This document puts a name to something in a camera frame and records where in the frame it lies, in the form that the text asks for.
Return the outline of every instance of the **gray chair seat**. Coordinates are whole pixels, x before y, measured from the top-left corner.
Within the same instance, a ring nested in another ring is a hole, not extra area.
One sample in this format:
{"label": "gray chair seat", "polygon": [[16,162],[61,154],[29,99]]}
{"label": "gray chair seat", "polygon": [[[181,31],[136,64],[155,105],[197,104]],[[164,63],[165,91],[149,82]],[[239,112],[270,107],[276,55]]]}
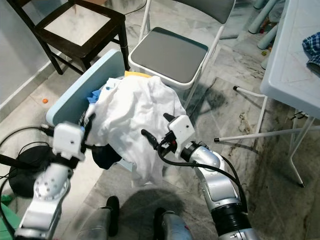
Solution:
{"label": "gray chair seat", "polygon": [[155,27],[135,48],[131,59],[175,81],[189,83],[207,51],[204,44]]}

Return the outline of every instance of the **white cloth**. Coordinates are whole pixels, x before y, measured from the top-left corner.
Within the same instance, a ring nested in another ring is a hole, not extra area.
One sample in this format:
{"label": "white cloth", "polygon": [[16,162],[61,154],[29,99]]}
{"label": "white cloth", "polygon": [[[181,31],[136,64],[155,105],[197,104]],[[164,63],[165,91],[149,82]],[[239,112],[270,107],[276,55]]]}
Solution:
{"label": "white cloth", "polygon": [[127,76],[110,90],[102,89],[87,143],[110,146],[133,163],[132,186],[161,184],[163,161],[141,135],[146,129],[158,141],[169,131],[164,113],[185,115],[176,92],[158,76]]}

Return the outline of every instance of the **white folding chair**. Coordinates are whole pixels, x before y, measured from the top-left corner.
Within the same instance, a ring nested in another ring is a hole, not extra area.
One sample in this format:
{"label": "white folding chair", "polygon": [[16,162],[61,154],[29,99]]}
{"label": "white folding chair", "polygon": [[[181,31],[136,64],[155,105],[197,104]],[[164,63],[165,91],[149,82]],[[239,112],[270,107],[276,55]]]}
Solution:
{"label": "white folding chair", "polygon": [[191,88],[184,104],[186,109],[197,88],[210,57],[215,52],[218,41],[236,0],[174,0],[198,9],[221,23],[210,48],[206,45],[168,31],[161,27],[150,30],[147,0],[140,29],[139,43],[129,54],[129,62],[134,71],[157,75],[162,82],[174,89]]}

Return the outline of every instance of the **blue cloth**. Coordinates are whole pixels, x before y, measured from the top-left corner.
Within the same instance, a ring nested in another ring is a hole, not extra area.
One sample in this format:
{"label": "blue cloth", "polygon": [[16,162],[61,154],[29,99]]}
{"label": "blue cloth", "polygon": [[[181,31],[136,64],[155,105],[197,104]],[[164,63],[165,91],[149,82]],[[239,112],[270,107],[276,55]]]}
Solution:
{"label": "blue cloth", "polygon": [[309,61],[306,63],[307,67],[320,74],[320,32],[304,39],[302,46],[309,57]]}
{"label": "blue cloth", "polygon": [[92,92],[92,97],[87,97],[90,104],[95,104],[100,96],[101,90],[95,90]]}

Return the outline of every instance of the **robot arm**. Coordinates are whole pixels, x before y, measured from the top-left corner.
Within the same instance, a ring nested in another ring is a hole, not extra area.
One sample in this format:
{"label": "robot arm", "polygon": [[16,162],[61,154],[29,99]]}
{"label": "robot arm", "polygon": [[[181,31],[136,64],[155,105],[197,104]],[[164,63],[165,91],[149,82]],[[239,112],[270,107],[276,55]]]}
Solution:
{"label": "robot arm", "polygon": [[15,239],[50,240],[61,215],[61,206],[70,190],[70,178],[78,161],[85,159],[84,130],[79,125],[60,123],[54,128],[53,162],[35,180],[33,199]]}
{"label": "robot arm", "polygon": [[176,159],[188,162],[175,165],[194,167],[219,239],[258,240],[259,237],[251,228],[248,213],[242,206],[243,199],[238,197],[230,178],[226,176],[228,174],[222,174],[225,171],[223,157],[209,150],[203,143],[195,142],[195,129],[188,116],[173,117],[165,113],[164,117],[170,121],[167,126],[169,132],[160,144],[146,130],[141,133],[148,138],[153,148],[158,150],[162,160],[165,161],[165,155],[171,151]]}

